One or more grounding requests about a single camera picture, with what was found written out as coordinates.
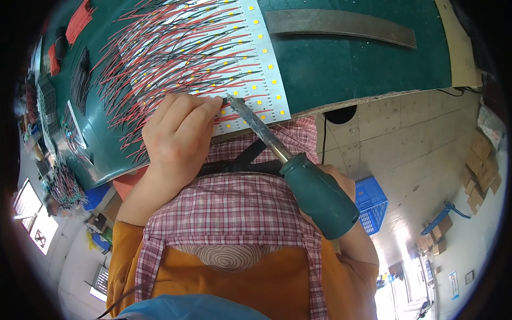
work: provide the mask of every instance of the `green workbench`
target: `green workbench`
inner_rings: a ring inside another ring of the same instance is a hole
[[[67,25],[81,1],[69,0],[56,8],[44,36],[42,55],[55,42],[55,30]],[[56,92],[58,119],[71,98],[71,70],[75,68],[83,46],[90,50],[91,65],[95,65],[102,57],[99,50],[107,44],[108,37],[131,20],[111,22],[126,12],[122,9],[131,8],[137,2],[139,0],[91,0],[92,7],[97,7],[93,20],[79,35],[75,46],[68,50],[60,73],[50,78]],[[263,13],[300,8],[358,12],[398,23],[413,29],[416,34],[417,49],[355,37],[273,37],[273,48],[292,117],[311,114],[311,110],[318,110],[318,113],[322,110],[318,107],[340,101],[451,86],[448,46],[432,0],[258,0],[258,3]],[[93,72],[92,82],[98,73]],[[97,90],[93,87],[89,93],[86,117],[75,111],[88,145],[86,153],[91,156],[94,166],[86,170],[67,152],[68,165],[84,189],[103,184],[141,165],[126,158],[138,146],[131,146],[121,153],[119,139],[122,132],[107,130],[107,118]],[[65,145],[62,134],[55,135],[54,141],[58,146]]]

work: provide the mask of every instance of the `blue bin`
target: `blue bin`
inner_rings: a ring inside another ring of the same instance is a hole
[[[102,185],[97,186],[96,188],[92,188],[90,190],[85,191],[87,196],[88,203],[83,205],[83,208],[86,211],[90,211],[95,209],[98,204],[103,200],[103,197],[109,191],[110,186],[108,183],[104,183]]]
[[[356,182],[355,205],[359,209],[359,221],[368,235],[380,230],[388,203],[375,177]]]

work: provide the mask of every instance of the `plaid apron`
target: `plaid apron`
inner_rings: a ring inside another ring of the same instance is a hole
[[[271,131],[293,154],[318,163],[314,117]],[[257,140],[253,133],[213,144],[206,163],[234,159]],[[265,149],[253,163],[276,159]],[[144,228],[135,273],[135,301],[151,297],[165,246],[261,245],[304,248],[309,260],[311,319],[327,318],[322,290],[321,235],[300,215],[283,178],[261,173],[220,173],[195,179],[160,208]]]

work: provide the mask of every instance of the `soldering iron handle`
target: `soldering iron handle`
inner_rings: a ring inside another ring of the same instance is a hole
[[[359,210],[354,202],[305,153],[292,157],[280,173],[285,176],[298,207],[313,219],[327,240],[343,236],[357,222]]]

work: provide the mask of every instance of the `window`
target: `window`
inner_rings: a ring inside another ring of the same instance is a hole
[[[32,241],[46,255],[59,225],[52,217],[48,217],[45,206],[35,194],[28,178],[14,201],[14,210],[15,219],[22,220]]]

